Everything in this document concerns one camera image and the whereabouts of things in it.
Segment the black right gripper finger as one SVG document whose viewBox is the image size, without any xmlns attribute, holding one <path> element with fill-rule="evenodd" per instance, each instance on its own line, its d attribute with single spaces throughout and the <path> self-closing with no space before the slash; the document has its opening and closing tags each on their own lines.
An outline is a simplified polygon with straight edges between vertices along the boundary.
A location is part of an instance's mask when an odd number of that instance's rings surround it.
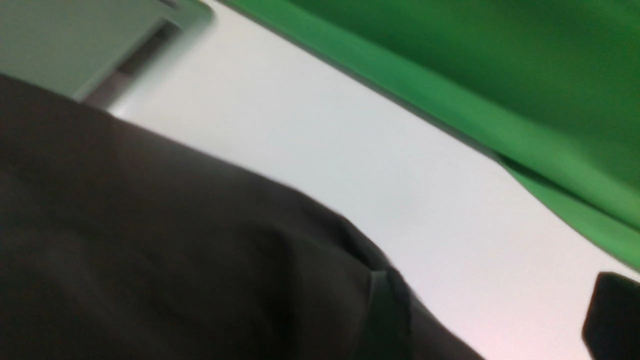
<svg viewBox="0 0 640 360">
<path fill-rule="evenodd" d="M 596 278 L 582 340 L 593 360 L 640 358 L 640 284 L 615 272 Z"/>
</svg>

